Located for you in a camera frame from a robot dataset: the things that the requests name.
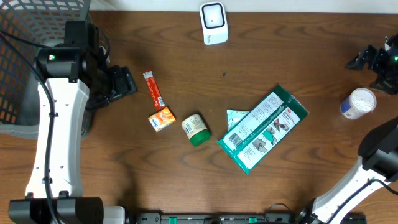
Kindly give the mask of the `red white small packet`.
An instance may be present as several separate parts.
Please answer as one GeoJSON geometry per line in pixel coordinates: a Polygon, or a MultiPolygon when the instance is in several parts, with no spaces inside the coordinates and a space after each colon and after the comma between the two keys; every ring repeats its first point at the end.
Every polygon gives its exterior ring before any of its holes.
{"type": "Polygon", "coordinates": [[[152,97],[152,100],[154,102],[154,106],[156,110],[161,110],[165,108],[165,103],[163,101],[162,95],[160,93],[160,90],[157,86],[156,80],[153,76],[153,73],[151,70],[147,70],[143,73],[143,76],[146,80],[148,89],[150,91],[150,95],[152,97]]]}

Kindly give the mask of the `orange small box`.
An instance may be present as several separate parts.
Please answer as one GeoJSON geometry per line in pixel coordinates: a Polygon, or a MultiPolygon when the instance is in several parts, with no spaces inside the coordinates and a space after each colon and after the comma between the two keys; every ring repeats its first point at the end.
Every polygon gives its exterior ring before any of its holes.
{"type": "Polygon", "coordinates": [[[161,109],[160,111],[156,112],[152,116],[148,117],[150,124],[152,125],[153,129],[156,132],[159,132],[166,128],[167,126],[171,125],[176,121],[175,116],[166,106],[165,108],[161,109]]]}

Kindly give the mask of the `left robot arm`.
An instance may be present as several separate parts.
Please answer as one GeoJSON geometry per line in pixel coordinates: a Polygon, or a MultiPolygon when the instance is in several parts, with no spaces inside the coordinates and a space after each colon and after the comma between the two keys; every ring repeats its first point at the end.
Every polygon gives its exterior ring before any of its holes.
{"type": "Polygon", "coordinates": [[[9,202],[14,223],[118,223],[132,218],[123,206],[85,197],[80,146],[86,111],[131,95],[128,67],[109,67],[101,31],[88,21],[68,21],[61,44],[43,47],[30,63],[39,82],[40,121],[34,168],[21,200],[9,202]]]}

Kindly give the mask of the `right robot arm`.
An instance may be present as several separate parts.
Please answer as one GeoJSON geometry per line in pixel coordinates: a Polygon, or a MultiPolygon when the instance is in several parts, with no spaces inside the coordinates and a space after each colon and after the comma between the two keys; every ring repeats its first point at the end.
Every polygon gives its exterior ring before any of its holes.
{"type": "MultiPolygon", "coordinates": [[[[347,65],[347,69],[368,69],[377,74],[371,83],[388,94],[397,93],[397,44],[386,42],[384,48],[366,47],[347,65]]],[[[381,187],[393,194],[388,185],[397,181],[397,118],[371,130],[358,149],[358,160],[351,170],[327,193],[304,208],[295,223],[341,223],[357,204],[381,187]]]]}

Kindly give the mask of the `green white package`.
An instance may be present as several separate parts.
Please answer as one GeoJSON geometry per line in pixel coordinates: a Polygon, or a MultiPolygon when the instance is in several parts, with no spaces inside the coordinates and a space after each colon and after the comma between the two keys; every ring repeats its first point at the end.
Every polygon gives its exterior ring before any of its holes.
{"type": "Polygon", "coordinates": [[[249,174],[307,116],[296,97],[277,85],[218,145],[249,174]]]}

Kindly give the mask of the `green lid jar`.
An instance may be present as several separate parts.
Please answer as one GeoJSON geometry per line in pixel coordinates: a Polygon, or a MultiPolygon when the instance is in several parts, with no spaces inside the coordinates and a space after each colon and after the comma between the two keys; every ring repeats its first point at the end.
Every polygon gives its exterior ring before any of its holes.
{"type": "Polygon", "coordinates": [[[193,146],[200,146],[211,138],[211,133],[199,114],[193,114],[182,121],[185,131],[193,146]]]}

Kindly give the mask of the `white jar blue label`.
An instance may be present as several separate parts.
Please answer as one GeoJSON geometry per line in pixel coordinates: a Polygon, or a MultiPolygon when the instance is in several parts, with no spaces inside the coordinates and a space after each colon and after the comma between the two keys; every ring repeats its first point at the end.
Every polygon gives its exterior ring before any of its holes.
{"type": "Polygon", "coordinates": [[[340,112],[350,120],[358,119],[372,112],[377,105],[374,93],[367,88],[357,88],[340,104],[340,112]]]}

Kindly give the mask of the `pale green wipes packet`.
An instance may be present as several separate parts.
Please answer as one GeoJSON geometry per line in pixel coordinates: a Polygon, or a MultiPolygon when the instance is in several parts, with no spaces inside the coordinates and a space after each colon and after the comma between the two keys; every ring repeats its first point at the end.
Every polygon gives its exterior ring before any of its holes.
{"type": "Polygon", "coordinates": [[[226,111],[228,131],[238,124],[248,113],[248,111],[228,109],[226,111]]]}

